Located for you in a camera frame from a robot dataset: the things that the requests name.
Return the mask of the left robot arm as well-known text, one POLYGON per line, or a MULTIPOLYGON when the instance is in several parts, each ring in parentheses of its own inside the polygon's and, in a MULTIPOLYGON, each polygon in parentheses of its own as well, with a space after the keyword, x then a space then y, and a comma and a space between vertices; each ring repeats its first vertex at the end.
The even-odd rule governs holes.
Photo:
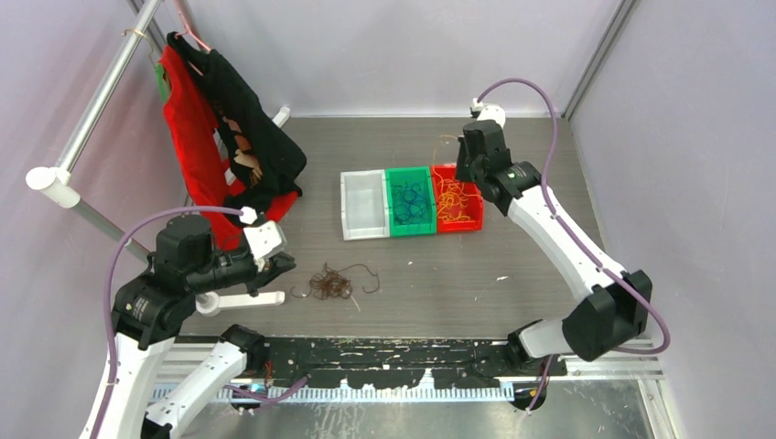
POLYGON ((105 286, 108 355, 83 437, 179 438, 233 379, 253 378, 266 369, 264 336, 233 325, 172 392, 151 400, 158 372, 187 318, 280 305, 285 294, 265 287, 296 265, 276 222, 243 209, 238 247, 223 251, 215 246, 203 213, 164 212, 167 224, 145 270, 119 289, 105 286))

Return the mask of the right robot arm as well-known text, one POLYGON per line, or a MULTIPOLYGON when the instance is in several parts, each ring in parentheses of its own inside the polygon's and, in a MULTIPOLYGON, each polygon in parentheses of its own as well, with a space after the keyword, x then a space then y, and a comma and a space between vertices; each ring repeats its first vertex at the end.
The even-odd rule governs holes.
POLYGON ((538 320, 510 334, 511 369, 528 376, 544 357, 575 354, 593 361, 621 348, 647 326, 652 279, 629 272, 606 255, 565 210, 541 174, 528 162, 514 162, 499 124, 466 124, 458 139, 457 174, 523 229, 565 279, 577 305, 562 319, 538 320))

